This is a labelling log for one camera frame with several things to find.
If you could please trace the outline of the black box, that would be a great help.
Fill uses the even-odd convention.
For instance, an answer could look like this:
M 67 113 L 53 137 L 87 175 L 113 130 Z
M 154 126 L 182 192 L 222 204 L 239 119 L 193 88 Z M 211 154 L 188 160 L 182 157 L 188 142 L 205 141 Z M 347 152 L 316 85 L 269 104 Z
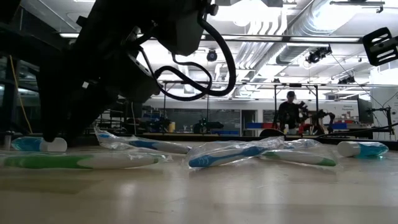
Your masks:
M 142 103 L 135 103 L 131 100 L 125 100 L 123 106 L 125 118 L 142 118 Z

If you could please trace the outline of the silver ventilation duct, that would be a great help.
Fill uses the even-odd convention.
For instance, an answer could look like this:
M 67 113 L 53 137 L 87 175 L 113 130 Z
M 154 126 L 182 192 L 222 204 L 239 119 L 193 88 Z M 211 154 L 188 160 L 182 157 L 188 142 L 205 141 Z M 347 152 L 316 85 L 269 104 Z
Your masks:
M 328 36 L 345 22 L 333 22 L 332 14 L 337 11 L 330 4 L 332 0 L 314 0 L 303 14 L 288 28 L 287 35 L 292 36 Z M 288 65 L 308 49 L 304 45 L 285 44 L 283 50 L 276 56 L 276 63 Z

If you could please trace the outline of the black workstation frame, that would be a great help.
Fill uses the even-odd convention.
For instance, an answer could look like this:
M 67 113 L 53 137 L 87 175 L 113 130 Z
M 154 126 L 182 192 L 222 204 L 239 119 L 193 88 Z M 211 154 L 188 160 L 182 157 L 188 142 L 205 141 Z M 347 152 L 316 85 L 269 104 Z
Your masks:
M 301 111 L 303 112 L 303 117 L 301 117 L 303 123 L 300 124 L 300 126 L 298 127 L 298 133 L 296 135 L 300 135 L 303 136 L 305 133 L 305 121 L 309 118 L 314 119 L 314 121 L 312 121 L 312 124 L 314 126 L 318 126 L 319 125 L 319 118 L 317 116 L 317 114 L 319 113 L 320 109 L 319 109 L 319 97 L 318 97 L 318 88 L 320 86 L 320 84 L 303 84 L 303 83 L 276 83 L 274 85 L 274 103 L 275 103 L 275 115 L 274 115 L 274 121 L 273 121 L 273 125 L 272 127 L 275 129 L 278 129 L 279 126 L 279 122 L 277 121 L 277 87 L 278 86 L 282 86 L 282 87 L 288 87 L 290 91 L 293 91 L 294 88 L 307 88 L 308 91 L 310 93 L 312 93 L 315 96 L 315 106 L 316 106 L 316 113 L 313 114 L 312 116 L 310 116 L 309 114 L 309 109 L 308 106 L 306 106 L 304 109 L 302 109 Z
M 193 125 L 206 118 L 209 121 L 209 96 L 195 101 L 178 101 L 167 95 L 163 97 L 162 116 L 170 121 L 173 133 L 194 133 Z

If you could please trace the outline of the person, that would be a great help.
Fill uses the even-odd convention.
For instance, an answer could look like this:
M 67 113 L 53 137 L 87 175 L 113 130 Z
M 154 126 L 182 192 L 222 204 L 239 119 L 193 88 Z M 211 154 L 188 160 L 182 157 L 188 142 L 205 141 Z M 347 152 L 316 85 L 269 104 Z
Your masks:
M 301 123 L 300 110 L 306 107 L 306 104 L 301 101 L 299 104 L 294 102 L 296 94 L 294 91 L 287 92 L 287 100 L 280 104 L 277 111 L 277 121 L 279 122 L 278 130 L 287 134 L 296 135 Z

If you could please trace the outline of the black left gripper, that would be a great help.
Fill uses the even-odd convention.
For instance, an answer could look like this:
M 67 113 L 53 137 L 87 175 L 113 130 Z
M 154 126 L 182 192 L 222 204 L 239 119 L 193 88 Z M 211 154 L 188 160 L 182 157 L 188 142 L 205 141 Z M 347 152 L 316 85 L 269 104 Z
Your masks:
M 144 103 L 160 93 L 150 70 L 137 59 L 142 50 L 139 31 L 136 26 L 83 27 L 71 47 L 80 66 L 76 75 L 60 67 L 40 67 L 37 84 L 44 140 L 52 142 L 64 131 L 66 141 L 73 142 L 119 96 Z

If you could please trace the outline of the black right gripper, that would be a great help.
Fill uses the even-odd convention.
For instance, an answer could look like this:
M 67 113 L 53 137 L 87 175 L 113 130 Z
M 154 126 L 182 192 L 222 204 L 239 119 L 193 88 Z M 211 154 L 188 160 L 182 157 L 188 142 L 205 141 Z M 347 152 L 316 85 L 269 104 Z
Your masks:
M 382 27 L 363 37 L 363 46 L 371 65 L 377 67 L 398 60 L 398 36 Z

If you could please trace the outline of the black aluminium table frame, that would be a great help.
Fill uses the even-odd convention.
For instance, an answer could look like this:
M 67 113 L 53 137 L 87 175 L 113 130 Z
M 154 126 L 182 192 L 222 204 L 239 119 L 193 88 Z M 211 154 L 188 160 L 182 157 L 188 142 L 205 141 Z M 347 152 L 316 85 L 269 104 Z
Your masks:
M 211 142 L 211 141 L 258 141 L 263 137 L 250 136 L 219 136 L 216 134 L 176 134 L 176 133 L 146 133 L 139 135 L 140 138 L 155 139 L 159 141 L 179 141 L 179 142 Z M 353 139 L 353 138 L 332 138 L 318 136 L 304 136 L 305 139 L 315 139 L 323 144 L 337 145 L 341 141 L 371 142 L 373 139 Z

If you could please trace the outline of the small silver metal post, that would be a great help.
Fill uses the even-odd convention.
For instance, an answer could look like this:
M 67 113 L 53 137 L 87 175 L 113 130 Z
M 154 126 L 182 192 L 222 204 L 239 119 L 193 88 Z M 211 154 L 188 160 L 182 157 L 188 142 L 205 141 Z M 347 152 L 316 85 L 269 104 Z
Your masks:
M 13 131 L 5 131 L 4 132 L 4 149 L 6 151 L 9 151 L 11 148 L 11 141 L 12 141 L 13 135 L 14 135 Z

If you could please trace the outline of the black computer monitor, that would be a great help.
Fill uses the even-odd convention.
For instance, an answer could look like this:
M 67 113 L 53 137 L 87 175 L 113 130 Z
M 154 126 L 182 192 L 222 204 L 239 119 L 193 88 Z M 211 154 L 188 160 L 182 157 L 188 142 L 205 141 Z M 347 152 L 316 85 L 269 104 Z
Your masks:
M 363 124 L 373 124 L 372 103 L 370 101 L 357 99 L 359 122 Z

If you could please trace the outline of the long light strip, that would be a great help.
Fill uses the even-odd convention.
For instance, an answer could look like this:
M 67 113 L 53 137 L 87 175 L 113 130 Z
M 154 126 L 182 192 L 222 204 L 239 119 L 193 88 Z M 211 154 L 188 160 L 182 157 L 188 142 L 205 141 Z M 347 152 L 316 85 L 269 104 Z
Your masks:
M 292 36 L 292 35 L 226 35 L 222 34 L 227 42 L 282 42 L 282 43 L 335 43 L 335 44 L 362 44 L 362 37 L 340 36 Z

